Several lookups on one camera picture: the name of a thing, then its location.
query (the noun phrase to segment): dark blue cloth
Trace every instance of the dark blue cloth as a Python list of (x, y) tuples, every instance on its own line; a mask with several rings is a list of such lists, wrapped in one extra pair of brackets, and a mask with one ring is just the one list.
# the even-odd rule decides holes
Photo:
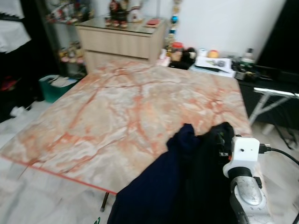
[(167, 147), (168, 152), (117, 194), (107, 224), (165, 224), (169, 221), (180, 184), (199, 147), (192, 125), (184, 124), (168, 140)]

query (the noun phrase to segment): red item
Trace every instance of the red item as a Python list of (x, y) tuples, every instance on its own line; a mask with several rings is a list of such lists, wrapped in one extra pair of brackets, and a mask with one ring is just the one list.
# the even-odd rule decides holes
[(75, 9), (79, 9), (80, 8), (80, 2), (76, 2), (75, 3)]
[(152, 20), (149, 20), (146, 24), (148, 24), (148, 25), (157, 25), (159, 23), (160, 23), (159, 19), (152, 19)]
[(12, 88), (15, 84), (17, 83), (16, 80), (13, 80), (11, 76), (7, 76), (4, 78), (1, 86), (0, 86), (0, 91), (6, 91)]
[(172, 44), (173, 48), (184, 48), (183, 44), (181, 42), (174, 42)]

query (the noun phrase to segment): tiled floor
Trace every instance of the tiled floor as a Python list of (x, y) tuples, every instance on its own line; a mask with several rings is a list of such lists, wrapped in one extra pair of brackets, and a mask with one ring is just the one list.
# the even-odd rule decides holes
[[(1, 123), (0, 147), (49, 106), (45, 102), (34, 103), (31, 111)], [(275, 130), (265, 136), (262, 127), (260, 123), (253, 125), (254, 137), (299, 159), (298, 151), (287, 149)], [(275, 152), (260, 155), (259, 161), (275, 223), (292, 223), (298, 212), (298, 206), (293, 204), (299, 196), (299, 168)], [(104, 194), (0, 158), (0, 223), (3, 220), (7, 224), (93, 224), (101, 217), (100, 223), (105, 224), (115, 197), (109, 196), (106, 210), (102, 213), (100, 206)]]

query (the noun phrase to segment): figurine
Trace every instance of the figurine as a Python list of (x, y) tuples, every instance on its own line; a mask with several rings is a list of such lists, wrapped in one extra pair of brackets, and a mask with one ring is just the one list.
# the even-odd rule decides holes
[(70, 10), (69, 10), (68, 6), (64, 6), (62, 8), (62, 11), (64, 13), (65, 20), (70, 21), (71, 17), (70, 17)]
[(116, 2), (115, 0), (112, 0), (111, 3), (109, 4), (110, 16), (112, 20), (117, 20), (117, 12), (119, 8), (120, 8), (119, 3)]
[(121, 28), (127, 28), (128, 23), (126, 21), (121, 21)]
[(89, 19), (93, 19), (94, 18), (94, 9), (90, 10), (89, 12)]
[(80, 12), (82, 14), (82, 22), (89, 20), (89, 10), (86, 5), (81, 5)]
[(75, 42), (75, 47), (76, 47), (76, 58), (83, 57), (83, 50), (81, 49), (79, 41)]
[(141, 13), (141, 7), (142, 7), (143, 0), (131, 0), (129, 4), (129, 15), (128, 15), (128, 21), (129, 22), (142, 22), (143, 16)]
[(76, 44), (75, 44), (75, 42), (70, 43), (68, 53), (69, 53), (70, 62), (75, 63), (76, 62)]
[(60, 56), (60, 60), (62, 62), (68, 62), (70, 60), (69, 56), (68, 56), (68, 51), (66, 48), (61, 48), (61, 50), (59, 52), (59, 56)]
[(65, 20), (64, 12), (62, 11), (61, 8), (58, 9), (58, 15), (59, 15), (59, 17), (58, 17), (59, 21), (64, 21)]
[(75, 6), (74, 6), (74, 3), (69, 4), (68, 7), (69, 7), (69, 13), (70, 13), (71, 18), (74, 18), (74, 16), (75, 16)]
[(129, 0), (121, 0), (120, 6), (122, 11), (126, 12), (128, 10)]
[(60, 8), (57, 8), (51, 14), (54, 15), (56, 20), (60, 20), (62, 16), (62, 11), (60, 11)]
[(113, 26), (114, 27), (119, 27), (120, 26), (120, 22), (118, 22), (117, 20), (113, 21)]
[(53, 20), (52, 20), (52, 17), (51, 17), (51, 14), (49, 14), (49, 15), (46, 16), (46, 20), (47, 20), (48, 22), (52, 22), (52, 21), (53, 21)]
[(83, 64), (83, 63), (84, 63), (84, 59), (83, 59), (83, 57), (79, 57), (79, 58), (77, 58), (77, 63), (78, 63), (78, 64)]
[(111, 26), (111, 17), (110, 16), (105, 17), (105, 26), (106, 27)]

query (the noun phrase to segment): bottle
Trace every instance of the bottle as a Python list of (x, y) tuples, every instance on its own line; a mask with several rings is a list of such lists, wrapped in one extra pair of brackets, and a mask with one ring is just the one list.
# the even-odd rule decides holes
[(247, 52), (244, 54), (243, 58), (247, 58), (253, 60), (253, 49), (249, 48)]
[(243, 55), (240, 61), (240, 68), (242, 72), (252, 72), (255, 60), (253, 58), (253, 49), (249, 48), (248, 51)]

